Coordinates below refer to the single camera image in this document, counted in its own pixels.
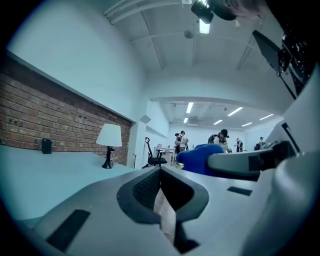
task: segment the white desk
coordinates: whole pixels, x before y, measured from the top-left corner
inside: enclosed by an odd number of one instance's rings
[[[92,152],[42,154],[0,145],[2,199],[16,220],[42,217],[89,184],[134,171],[115,164],[102,168],[105,158]]]

